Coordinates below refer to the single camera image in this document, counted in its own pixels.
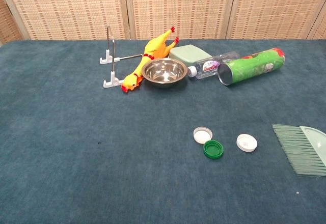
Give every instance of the yellow rubber chicken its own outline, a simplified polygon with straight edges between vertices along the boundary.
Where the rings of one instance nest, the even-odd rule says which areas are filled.
[[[141,62],[137,68],[123,80],[121,85],[123,92],[128,93],[129,90],[134,90],[140,85],[140,82],[143,80],[142,68],[148,61],[166,57],[169,54],[170,49],[179,42],[179,38],[176,37],[174,42],[166,47],[165,42],[169,34],[172,32],[174,32],[174,27],[171,27],[167,32],[150,40],[146,44]]]

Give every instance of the wicker room divider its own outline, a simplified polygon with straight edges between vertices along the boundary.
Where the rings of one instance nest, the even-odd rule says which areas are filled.
[[[128,0],[130,33],[153,38],[171,26],[190,39],[225,37],[232,0]]]
[[[326,38],[326,0],[10,1],[13,16],[0,0],[2,43],[104,40],[108,24],[116,39],[150,39],[171,26],[171,39]]]
[[[0,44],[22,39],[5,0],[0,0]]]
[[[326,1],[311,29],[309,39],[326,39]]]
[[[325,0],[234,0],[226,38],[306,39]]]
[[[125,0],[13,0],[31,39],[129,38]]]

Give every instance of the metal stand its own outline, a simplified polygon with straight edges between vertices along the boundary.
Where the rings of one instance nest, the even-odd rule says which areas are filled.
[[[109,39],[110,39],[109,36],[111,36],[111,39],[112,39],[112,56],[110,55],[110,50],[109,50]],[[112,31],[111,31],[111,28],[109,25],[106,28],[106,39],[107,39],[106,59],[103,60],[102,58],[100,58],[100,64],[103,65],[103,64],[112,63],[111,79],[109,82],[106,82],[106,80],[104,80],[104,82],[103,82],[104,88],[111,88],[111,87],[115,87],[115,86],[118,86],[123,83],[123,80],[119,80],[118,78],[115,77],[114,62],[117,62],[120,60],[125,60],[125,59],[130,59],[130,58],[135,58],[135,57],[140,57],[140,56],[142,56],[142,54],[136,54],[136,55],[127,56],[127,57],[123,57],[123,58],[115,58],[115,50],[116,50],[115,39],[113,37]]]

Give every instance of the white bottle cap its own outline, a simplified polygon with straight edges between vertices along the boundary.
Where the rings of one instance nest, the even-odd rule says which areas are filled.
[[[195,66],[189,66],[188,67],[188,76],[189,77],[195,77],[197,75],[197,69]]]
[[[199,144],[205,144],[205,142],[211,140],[213,137],[213,133],[206,127],[197,127],[194,130],[194,139]]]
[[[257,147],[257,140],[248,134],[241,134],[236,140],[238,147],[245,152],[252,152]]]

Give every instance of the metal bowl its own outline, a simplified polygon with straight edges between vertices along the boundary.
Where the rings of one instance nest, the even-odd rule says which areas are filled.
[[[175,59],[154,59],[143,66],[142,75],[156,87],[169,88],[187,75],[187,67]]]

